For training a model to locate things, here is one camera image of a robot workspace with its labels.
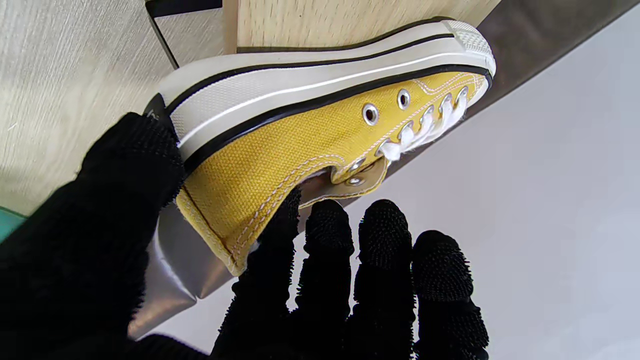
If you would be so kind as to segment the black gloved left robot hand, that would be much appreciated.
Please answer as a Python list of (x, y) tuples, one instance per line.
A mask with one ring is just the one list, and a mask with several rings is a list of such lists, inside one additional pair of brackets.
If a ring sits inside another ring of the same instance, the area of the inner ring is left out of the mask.
[(412, 239), (400, 208), (375, 201), (354, 241), (336, 201), (311, 207), (297, 307), (290, 311), (301, 191), (288, 194), (232, 286), (205, 354), (128, 327), (146, 291), (148, 246), (185, 177), (173, 129), (128, 112), (0, 249), (4, 360), (487, 360), (473, 278), (450, 236)]

